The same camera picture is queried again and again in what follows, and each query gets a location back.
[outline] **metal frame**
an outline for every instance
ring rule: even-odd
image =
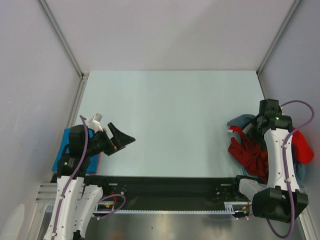
[[[74,68],[74,70],[76,71],[76,73],[78,74],[78,76],[80,78],[83,77],[83,73],[80,69],[80,66],[73,54],[73,52],[71,51],[71,48],[69,47],[67,40],[65,39],[62,31],[60,30],[60,27],[54,17],[54,15],[52,14],[49,5],[47,4],[46,0],[36,0],[45,16],[45,18],[47,19],[52,31],[54,32],[56,38],[58,39],[59,43],[61,44],[64,52],[66,53],[68,59],[70,60],[72,67]]]
[[[286,30],[288,29],[290,23],[292,22],[295,14],[298,11],[299,6],[301,5],[301,3],[303,2],[303,0],[294,0],[294,2],[292,3],[284,21],[281,24],[281,27],[279,28],[277,34],[275,35],[275,38],[272,41],[271,46],[269,47],[268,51],[266,52],[266,55],[264,56],[256,74],[258,76],[258,78],[260,77],[262,71],[264,70],[266,64],[268,63],[270,57],[272,56],[272,54],[275,52],[277,46],[279,45],[282,37],[284,36],[284,33],[286,32]]]

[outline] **blue towel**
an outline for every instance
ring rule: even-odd
[[[69,144],[69,133],[70,133],[70,128],[66,128],[63,133],[63,137],[62,137],[62,141],[61,141],[58,155],[56,156],[56,159],[55,159],[53,167],[52,167],[52,171],[54,171],[54,172],[58,170],[57,164],[58,164],[59,159],[62,157],[62,151],[64,150],[65,145]],[[94,135],[93,131],[89,131],[89,137],[92,138],[93,135]],[[90,158],[90,165],[86,169],[87,174],[95,174],[97,172],[98,160],[99,160],[99,155],[95,155]]]
[[[242,114],[241,116],[237,116],[236,118],[228,121],[227,126],[236,126],[238,128],[244,129],[252,119],[256,116],[252,114]]]

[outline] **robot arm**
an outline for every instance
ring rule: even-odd
[[[108,127],[112,137],[109,138],[107,131],[102,129],[100,125],[101,118],[102,116],[97,113],[93,118],[85,120],[88,131],[92,131],[93,136],[88,140],[85,157],[80,168],[67,186],[71,175],[79,165],[85,148],[84,126],[76,125],[70,129],[69,144],[64,148],[62,157],[57,164],[56,198],[44,240],[84,239],[94,209],[104,195],[105,186],[105,182],[96,181],[95,178],[92,178],[93,180],[85,187],[80,205],[76,210],[77,196],[83,187],[90,157],[101,152],[110,156],[135,141],[135,138],[119,131],[111,122]],[[62,196],[63,189],[66,186],[67,189]]]
[[[295,218],[308,205],[308,196],[300,193],[296,180],[293,157],[292,136],[286,145],[284,141],[293,131],[292,120],[282,115],[277,100],[266,99],[260,102],[259,114],[254,119],[249,136],[261,144],[268,151],[269,177],[266,188],[253,179],[239,180],[239,191],[252,202],[252,212],[255,217],[288,223],[291,219],[291,204],[287,181],[294,199]],[[284,163],[283,148],[287,166]]]

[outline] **purple cable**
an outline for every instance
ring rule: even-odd
[[[301,103],[306,105],[307,107],[309,107],[309,109],[311,110],[311,117],[310,119],[305,122],[304,124],[300,125],[299,127],[297,127],[296,129],[294,129],[292,132],[290,132],[286,138],[284,139],[283,142],[283,146],[282,146],[282,155],[283,155],[283,164],[284,164],[284,175],[286,179],[289,179],[289,170],[288,170],[288,161],[287,161],[287,153],[286,153],[286,148],[285,145],[287,144],[289,138],[298,130],[300,130],[301,128],[307,126],[308,124],[311,123],[311,121],[315,118],[315,111],[313,109],[313,107],[305,102],[305,101],[301,101],[301,100],[292,100],[292,101],[288,101],[284,104],[281,105],[281,107],[291,104],[291,103]],[[288,237],[290,237],[294,231],[294,226],[295,226],[295,202],[294,202],[294,196],[291,190],[291,183],[289,181],[286,181],[286,186],[288,188],[288,193],[289,193],[289,198],[290,198],[290,207],[291,207],[291,220],[290,220],[290,228],[288,230],[288,233],[286,235],[280,235],[279,233],[276,232],[275,228],[272,226],[271,222],[269,219],[267,219],[266,221],[268,222],[272,232],[280,239],[286,239]]]
[[[105,219],[105,218],[111,216],[112,214],[114,214],[115,212],[117,212],[118,210],[120,210],[125,205],[126,197],[125,197],[125,195],[122,195],[122,194],[112,194],[112,195],[103,197],[103,198],[100,199],[99,203],[104,201],[104,200],[106,200],[106,199],[113,198],[113,197],[122,197],[123,198],[123,203],[121,204],[121,206],[118,207],[116,210],[113,210],[113,211],[111,211],[110,213],[108,213],[108,214],[106,214],[104,216],[98,216],[98,217],[95,216],[95,218],[97,218],[97,219]]]
[[[64,200],[64,197],[65,197],[65,193],[68,189],[68,186],[70,185],[72,179],[74,178],[74,176],[77,174],[78,170],[80,169],[81,167],[81,164],[83,163],[84,159],[85,159],[85,156],[86,156],[86,152],[87,152],[87,147],[88,147],[88,141],[89,141],[89,136],[88,136],[88,127],[86,125],[86,122],[85,122],[85,118],[83,116],[80,115],[80,119],[83,123],[83,128],[84,128],[84,136],[85,136],[85,140],[84,140],[84,148],[83,148],[83,152],[82,152],[82,156],[81,156],[81,159],[78,163],[78,165],[76,166],[75,170],[73,171],[73,173],[71,174],[70,178],[68,179],[68,181],[66,182],[66,185],[64,186],[63,190],[62,190],[62,193],[61,193],[61,196],[62,196],[62,199],[59,200],[58,202],[58,206],[56,208],[56,214],[55,214],[55,219],[54,219],[54,224],[53,224],[53,230],[52,232],[55,233],[57,231],[57,225],[58,225],[58,219],[59,219],[59,214],[60,214],[60,210],[61,210],[61,205],[62,205],[62,201]]]

